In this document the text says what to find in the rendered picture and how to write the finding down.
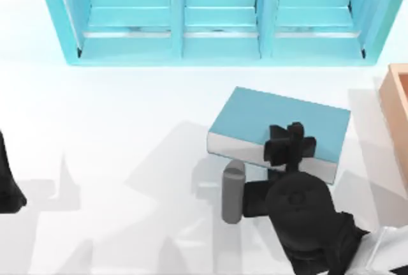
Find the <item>blue book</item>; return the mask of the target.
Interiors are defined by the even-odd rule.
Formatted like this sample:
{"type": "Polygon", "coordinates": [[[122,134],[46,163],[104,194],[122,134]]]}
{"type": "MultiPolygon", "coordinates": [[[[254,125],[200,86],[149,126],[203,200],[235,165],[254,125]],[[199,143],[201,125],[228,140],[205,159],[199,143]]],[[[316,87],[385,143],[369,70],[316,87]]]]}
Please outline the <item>blue book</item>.
{"type": "Polygon", "coordinates": [[[300,170],[333,184],[350,115],[344,108],[236,87],[208,131],[207,151],[270,168],[263,156],[270,126],[300,122],[305,136],[316,139],[314,154],[302,160],[300,170]]]}

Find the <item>salmon-coloured shallow box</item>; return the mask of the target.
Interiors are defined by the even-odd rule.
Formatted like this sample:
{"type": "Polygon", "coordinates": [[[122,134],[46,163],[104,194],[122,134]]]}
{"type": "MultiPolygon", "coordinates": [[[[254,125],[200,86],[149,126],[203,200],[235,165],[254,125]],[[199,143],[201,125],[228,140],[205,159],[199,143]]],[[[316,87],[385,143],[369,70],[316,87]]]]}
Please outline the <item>salmon-coloured shallow box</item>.
{"type": "Polygon", "coordinates": [[[408,195],[408,63],[391,63],[380,85],[382,112],[408,195]]]}

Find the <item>light blue rack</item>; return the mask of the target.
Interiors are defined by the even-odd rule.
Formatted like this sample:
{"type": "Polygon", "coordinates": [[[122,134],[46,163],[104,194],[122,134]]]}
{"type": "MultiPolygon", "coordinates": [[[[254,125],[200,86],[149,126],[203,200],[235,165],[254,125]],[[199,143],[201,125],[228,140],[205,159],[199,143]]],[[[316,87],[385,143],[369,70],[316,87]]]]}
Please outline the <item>light blue rack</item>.
{"type": "Polygon", "coordinates": [[[371,66],[403,0],[45,0],[77,66],[371,66]]]}

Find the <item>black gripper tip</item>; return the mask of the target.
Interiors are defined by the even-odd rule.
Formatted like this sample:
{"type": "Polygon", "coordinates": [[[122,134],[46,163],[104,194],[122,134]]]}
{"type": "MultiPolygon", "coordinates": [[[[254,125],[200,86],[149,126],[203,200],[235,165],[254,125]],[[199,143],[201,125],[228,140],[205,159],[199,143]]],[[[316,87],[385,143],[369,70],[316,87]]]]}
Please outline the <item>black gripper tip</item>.
{"type": "Polygon", "coordinates": [[[3,133],[0,131],[0,214],[15,214],[26,205],[26,196],[13,178],[3,133]]]}

